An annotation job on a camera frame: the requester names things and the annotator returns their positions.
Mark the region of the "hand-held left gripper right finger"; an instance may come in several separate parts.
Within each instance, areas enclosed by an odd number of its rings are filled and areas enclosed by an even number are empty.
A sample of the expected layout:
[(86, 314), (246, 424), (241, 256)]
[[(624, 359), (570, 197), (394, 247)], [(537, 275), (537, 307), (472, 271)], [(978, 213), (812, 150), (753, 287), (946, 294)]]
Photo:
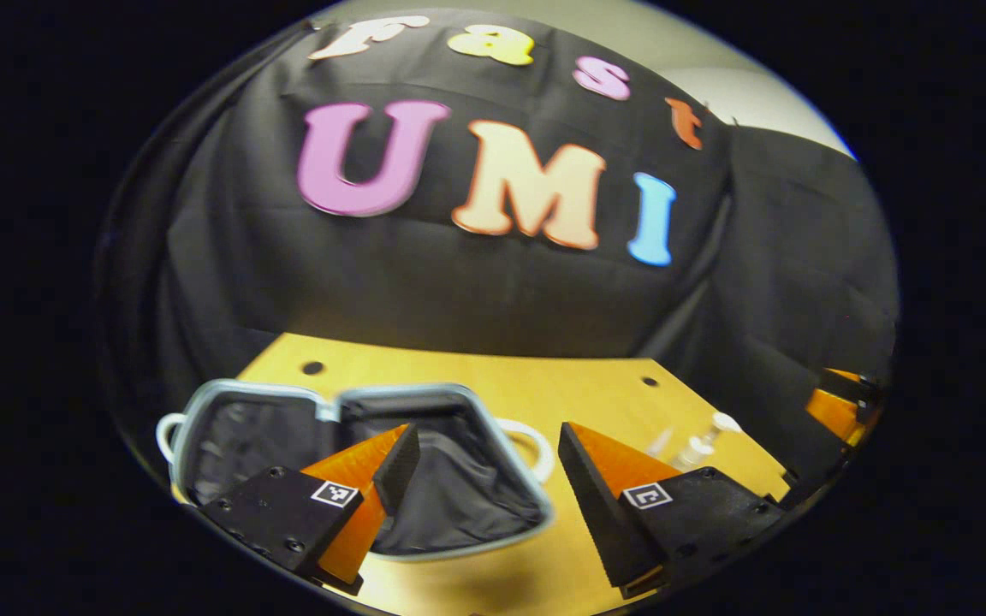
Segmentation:
[(704, 581), (784, 518), (712, 465), (677, 471), (598, 430), (564, 422), (558, 456), (610, 584), (634, 599)]

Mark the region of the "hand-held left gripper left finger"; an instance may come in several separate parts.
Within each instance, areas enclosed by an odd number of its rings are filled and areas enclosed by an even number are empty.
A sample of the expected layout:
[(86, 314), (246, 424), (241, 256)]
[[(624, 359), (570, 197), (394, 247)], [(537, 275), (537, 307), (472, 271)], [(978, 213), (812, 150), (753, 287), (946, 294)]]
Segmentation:
[(404, 423), (302, 469), (267, 465), (200, 511), (271, 564), (356, 595), (360, 568), (419, 459), (419, 430)]

